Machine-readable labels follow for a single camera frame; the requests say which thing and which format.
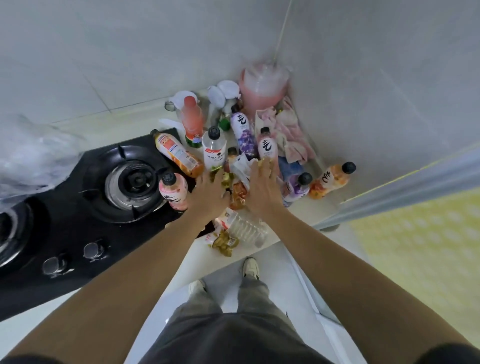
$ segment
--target white plastic lid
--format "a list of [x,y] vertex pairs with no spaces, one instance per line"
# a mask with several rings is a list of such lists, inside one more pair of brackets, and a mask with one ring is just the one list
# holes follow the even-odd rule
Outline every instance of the white plastic lid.
[[184,100],[187,96],[193,96],[195,101],[198,103],[197,95],[194,94],[192,91],[179,91],[174,96],[172,96],[169,100],[173,102],[177,109],[183,108]]
[[217,84],[218,88],[222,90],[226,99],[240,98],[240,86],[231,80],[220,81]]
[[225,95],[223,94],[222,90],[218,88],[217,86],[210,86],[208,88],[208,99],[210,102],[217,108],[221,109],[222,107],[225,106]]

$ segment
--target stove knob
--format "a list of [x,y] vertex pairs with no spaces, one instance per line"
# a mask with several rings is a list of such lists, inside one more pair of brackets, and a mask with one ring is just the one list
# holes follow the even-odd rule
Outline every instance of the stove knob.
[[87,259],[95,260],[98,259],[102,256],[102,254],[105,252],[105,248],[97,243],[88,243],[87,245],[84,246],[84,257]]
[[67,267],[67,261],[59,258],[57,256],[53,256],[52,258],[48,258],[42,264],[42,272],[47,276],[54,276],[59,274],[65,270]]

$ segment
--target black sleeve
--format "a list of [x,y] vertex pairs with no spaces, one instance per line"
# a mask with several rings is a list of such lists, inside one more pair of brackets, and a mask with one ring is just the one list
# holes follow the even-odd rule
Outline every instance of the black sleeve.
[[480,364],[480,350],[464,344],[444,344],[426,352],[415,364]]
[[58,360],[39,355],[21,355],[3,358],[0,364],[63,364]]

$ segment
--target white sneaker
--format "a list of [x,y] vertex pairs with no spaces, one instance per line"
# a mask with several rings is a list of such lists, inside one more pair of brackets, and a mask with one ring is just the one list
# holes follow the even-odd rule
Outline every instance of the white sneaker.
[[207,291],[205,282],[202,279],[196,280],[188,285],[189,296],[201,290],[204,290],[205,292]]
[[260,279],[260,268],[258,267],[255,258],[247,258],[243,263],[243,276],[246,277],[247,274],[256,279]]

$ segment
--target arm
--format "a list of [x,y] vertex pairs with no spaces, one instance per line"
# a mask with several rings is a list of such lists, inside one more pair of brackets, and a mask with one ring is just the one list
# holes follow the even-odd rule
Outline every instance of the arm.
[[247,206],[283,241],[369,363],[414,363],[469,342],[432,309],[283,207],[269,163],[252,167]]
[[197,180],[189,209],[86,284],[8,356],[40,354],[64,363],[123,363],[138,331],[205,224],[228,206],[222,172]]

